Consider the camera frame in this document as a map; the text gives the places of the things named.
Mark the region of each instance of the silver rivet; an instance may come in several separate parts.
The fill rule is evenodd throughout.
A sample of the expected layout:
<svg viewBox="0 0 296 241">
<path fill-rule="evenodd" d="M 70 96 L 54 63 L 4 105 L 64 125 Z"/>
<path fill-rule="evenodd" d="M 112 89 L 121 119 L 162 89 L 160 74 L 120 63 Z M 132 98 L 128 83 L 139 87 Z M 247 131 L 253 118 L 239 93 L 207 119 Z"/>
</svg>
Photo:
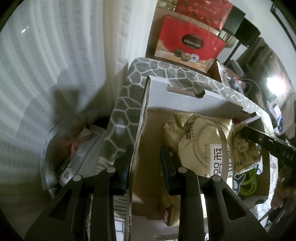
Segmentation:
<svg viewBox="0 0 296 241">
<path fill-rule="evenodd" d="M 81 176 L 80 175 L 75 175 L 74 177 L 73 177 L 73 181 L 74 182 L 78 182 L 78 181 L 80 181 L 81 180 Z"/>
<path fill-rule="evenodd" d="M 187 168 L 186 168 L 186 167 L 179 167 L 179 168 L 178 168 L 178 171 L 179 171 L 180 173 L 185 173 L 185 172 L 187 172 Z"/>
<path fill-rule="evenodd" d="M 114 167 L 108 167 L 107 168 L 107 172 L 108 173 L 113 173 L 113 172 L 115 172 L 116 171 L 116 169 L 114 168 Z"/>
<path fill-rule="evenodd" d="M 215 182 L 220 182 L 220 181 L 221 181 L 221 177 L 218 176 L 218 175 L 213 175 L 213 176 L 212 176 L 212 179 L 213 179 L 213 181 L 215 181 Z"/>
</svg>

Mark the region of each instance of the white label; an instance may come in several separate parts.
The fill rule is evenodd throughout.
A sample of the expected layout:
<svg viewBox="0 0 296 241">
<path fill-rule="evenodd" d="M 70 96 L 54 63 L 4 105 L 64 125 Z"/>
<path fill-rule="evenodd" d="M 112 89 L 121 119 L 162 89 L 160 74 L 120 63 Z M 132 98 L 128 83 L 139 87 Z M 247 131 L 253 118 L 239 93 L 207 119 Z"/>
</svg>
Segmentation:
<svg viewBox="0 0 296 241">
<path fill-rule="evenodd" d="M 230 148 L 228 148 L 229 168 L 228 177 L 232 177 L 232 165 L 230 158 Z M 213 175 L 221 176 L 222 174 L 222 144 L 210 144 L 210 177 Z"/>
</svg>

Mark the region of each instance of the white curtain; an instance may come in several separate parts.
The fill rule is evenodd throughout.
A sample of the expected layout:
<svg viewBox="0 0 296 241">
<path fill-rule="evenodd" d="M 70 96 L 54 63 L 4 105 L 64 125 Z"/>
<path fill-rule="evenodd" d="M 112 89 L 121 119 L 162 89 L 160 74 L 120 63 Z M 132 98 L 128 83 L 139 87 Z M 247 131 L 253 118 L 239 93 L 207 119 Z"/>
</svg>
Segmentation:
<svg viewBox="0 0 296 241">
<path fill-rule="evenodd" d="M 0 208 L 24 237 L 49 201 L 40 153 L 67 116 L 111 112 L 157 0 L 24 0 L 0 33 Z"/>
</svg>

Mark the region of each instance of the black frame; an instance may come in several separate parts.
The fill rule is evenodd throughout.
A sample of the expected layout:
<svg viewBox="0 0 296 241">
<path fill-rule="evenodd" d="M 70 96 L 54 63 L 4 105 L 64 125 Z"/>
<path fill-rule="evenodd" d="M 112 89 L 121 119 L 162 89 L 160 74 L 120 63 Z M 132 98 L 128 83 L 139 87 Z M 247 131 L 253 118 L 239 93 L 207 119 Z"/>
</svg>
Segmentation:
<svg viewBox="0 0 296 241">
<path fill-rule="evenodd" d="M 283 21 L 276 14 L 276 10 L 279 10 L 284 15 L 285 19 L 288 21 L 288 23 L 289 23 L 290 27 L 292 28 L 295 35 L 296 35 L 296 20 L 295 20 L 295 18 L 293 18 L 293 16 L 288 16 L 291 13 L 287 12 L 288 10 L 286 9 L 286 7 L 284 5 L 282 5 L 281 3 L 278 3 L 278 1 L 275 1 L 275 0 L 273 1 L 270 12 L 275 16 L 275 18 L 277 19 L 279 24 L 282 26 L 282 28 L 286 32 L 286 34 L 287 34 L 289 40 L 291 41 L 291 43 L 294 47 L 294 50 L 296 52 L 296 43 L 294 42 L 294 39 L 292 38 L 290 32 L 288 31 L 288 29 L 285 26 L 285 24 L 283 23 Z"/>
</svg>

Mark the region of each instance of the coiled green cord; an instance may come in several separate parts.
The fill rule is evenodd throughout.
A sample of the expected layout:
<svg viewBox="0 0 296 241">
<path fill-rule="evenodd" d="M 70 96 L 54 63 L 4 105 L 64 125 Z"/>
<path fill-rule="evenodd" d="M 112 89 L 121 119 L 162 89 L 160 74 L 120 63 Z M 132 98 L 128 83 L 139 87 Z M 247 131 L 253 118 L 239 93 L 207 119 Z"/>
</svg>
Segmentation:
<svg viewBox="0 0 296 241">
<path fill-rule="evenodd" d="M 246 173 L 247 176 L 249 176 L 249 179 L 241 183 L 241 186 L 239 189 L 239 193 L 241 195 L 250 196 L 256 191 L 257 189 L 256 173 L 257 173 L 258 167 L 259 165 L 257 165 L 256 168 L 253 168 Z"/>
</svg>

